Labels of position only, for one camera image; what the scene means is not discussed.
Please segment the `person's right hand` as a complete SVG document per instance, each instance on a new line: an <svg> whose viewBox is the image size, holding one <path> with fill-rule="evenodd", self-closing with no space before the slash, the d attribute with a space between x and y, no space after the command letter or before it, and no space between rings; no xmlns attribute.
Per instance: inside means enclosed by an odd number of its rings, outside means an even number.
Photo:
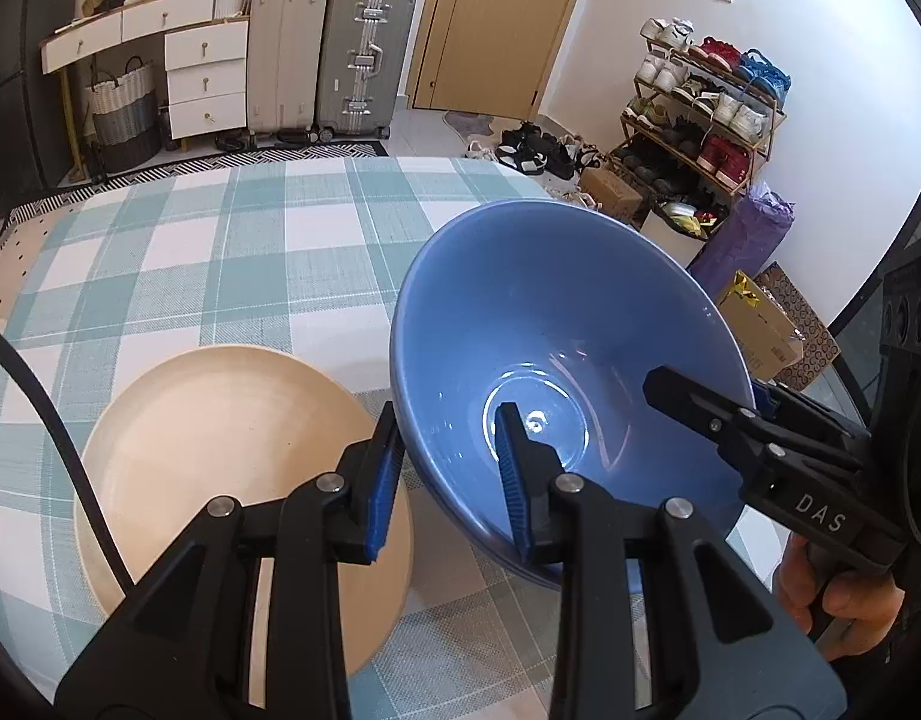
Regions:
<svg viewBox="0 0 921 720"><path fill-rule="evenodd" d="M774 571L773 593L804 634L812 630L810 605L821 596L821 607L835 619L846 619L847 629L821 653L828 661L864 655L887 637L901 606L904 592L890 574L862 575L845 572L831 578L826 589L808 561L808 541L791 533L781 564Z"/></svg>

